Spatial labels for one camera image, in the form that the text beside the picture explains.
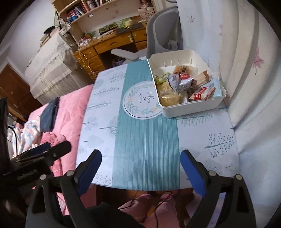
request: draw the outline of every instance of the white plastic bin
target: white plastic bin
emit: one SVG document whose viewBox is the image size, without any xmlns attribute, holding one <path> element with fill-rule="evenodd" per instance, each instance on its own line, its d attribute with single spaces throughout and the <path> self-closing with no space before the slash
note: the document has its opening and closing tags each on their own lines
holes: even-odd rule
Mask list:
<svg viewBox="0 0 281 228">
<path fill-rule="evenodd" d="M 209 75 L 213 74 L 213 72 L 203 61 L 203 59 L 201 59 L 200 56 L 193 50 L 179 50 L 153 54 L 148 60 L 148 64 L 153 80 L 155 79 L 156 75 L 160 76 L 167 72 L 172 73 L 176 65 L 190 65 L 193 67 L 197 67 L 198 73 L 201 73 L 206 70 Z M 159 97 L 157 97 L 158 102 L 162 108 L 163 116 L 167 118 L 172 118 L 176 116 L 182 116 L 190 113 L 216 108 L 220 104 L 220 102 L 226 97 L 226 91 L 222 85 L 221 92 L 222 97 L 210 98 L 206 101 L 192 101 L 185 104 L 177 104 L 169 107 L 162 106 L 159 101 Z"/>
</svg>

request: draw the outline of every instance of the wooden floor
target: wooden floor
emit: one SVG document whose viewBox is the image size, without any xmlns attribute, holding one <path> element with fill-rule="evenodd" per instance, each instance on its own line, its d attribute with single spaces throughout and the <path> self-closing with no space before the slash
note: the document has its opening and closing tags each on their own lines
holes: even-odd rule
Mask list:
<svg viewBox="0 0 281 228">
<path fill-rule="evenodd" d="M 185 206 L 193 199 L 194 196 L 192 192 L 192 188 L 181 189 L 178 191 L 178 194 L 176 196 L 176 211 L 180 228 L 184 228 L 190 220 Z M 134 199 L 134 197 L 137 198 L 143 193 L 143 191 L 123 190 L 97 186 L 97 204 L 100 204 L 101 202 L 106 202 L 118 208 L 124 203 Z M 148 216 L 152 214 L 153 210 L 159 203 L 161 195 L 163 195 L 165 192 L 156 191 L 156 193 L 157 196 L 155 197 L 155 202 L 150 211 L 148 212 Z"/>
</svg>

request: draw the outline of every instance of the shelf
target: shelf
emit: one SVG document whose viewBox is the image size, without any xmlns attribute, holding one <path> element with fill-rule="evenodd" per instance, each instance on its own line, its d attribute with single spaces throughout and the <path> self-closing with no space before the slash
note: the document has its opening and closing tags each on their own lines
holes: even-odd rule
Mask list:
<svg viewBox="0 0 281 228">
<path fill-rule="evenodd" d="M 112 1 L 110 1 L 110 2 L 103 3 L 101 6 L 98 6 L 98 7 L 94 8 L 94 9 L 92 9 L 92 10 L 89 10 L 88 12 L 86 12 L 85 14 L 83 14 L 82 16 L 80 16 L 79 18 L 76 18 L 74 21 L 72 21 L 71 24 L 73 24 L 74 22 L 78 21 L 78 20 L 79 20 L 80 18 L 82 18 L 82 17 L 85 17 L 85 16 L 87 16 L 87 15 L 90 15 L 90 14 L 93 13 L 95 10 L 97 10 L 97 9 L 99 9 L 99 8 L 102 8 L 102 7 L 106 6 L 106 5 L 109 6 L 112 2 L 116 2 L 116 1 L 118 1 L 118 0 L 112 0 Z"/>
<path fill-rule="evenodd" d="M 73 6 L 79 4 L 79 2 L 81 3 L 81 0 L 74 0 L 72 3 L 68 4 L 66 7 L 64 7 L 61 11 L 59 11 L 59 15 L 65 11 L 67 11 L 68 9 L 72 8 Z"/>
</svg>

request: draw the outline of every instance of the metal screw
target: metal screw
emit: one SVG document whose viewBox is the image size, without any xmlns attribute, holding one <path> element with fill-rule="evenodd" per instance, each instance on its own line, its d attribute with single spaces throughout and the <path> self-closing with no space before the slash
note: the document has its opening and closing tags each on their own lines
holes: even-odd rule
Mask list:
<svg viewBox="0 0 281 228">
<path fill-rule="evenodd" d="M 72 176 L 74 174 L 74 171 L 73 170 L 68 170 L 67 172 L 66 172 L 66 175 L 67 176 Z"/>
<path fill-rule="evenodd" d="M 210 170 L 209 171 L 209 175 L 214 177 L 215 175 L 217 175 L 217 173 L 215 171 L 213 171 L 213 170 Z"/>
<path fill-rule="evenodd" d="M 243 179 L 243 177 L 242 177 L 240 174 L 237 174 L 237 175 L 236 175 L 236 178 L 237 178 L 238 180 L 242 180 L 242 179 Z"/>
<path fill-rule="evenodd" d="M 46 174 L 42 174 L 42 175 L 40 176 L 40 180 L 45 180 L 46 178 L 47 178 Z"/>
</svg>

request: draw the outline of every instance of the chair armrest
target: chair armrest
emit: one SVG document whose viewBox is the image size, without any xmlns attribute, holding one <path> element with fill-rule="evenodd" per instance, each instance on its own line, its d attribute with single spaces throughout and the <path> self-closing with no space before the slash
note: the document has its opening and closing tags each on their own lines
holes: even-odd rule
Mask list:
<svg viewBox="0 0 281 228">
<path fill-rule="evenodd" d="M 114 48 L 110 51 L 111 54 L 117 55 L 119 57 L 131 60 L 131 61 L 136 61 L 139 58 L 139 55 L 130 51 L 125 51 L 122 49 Z"/>
</svg>

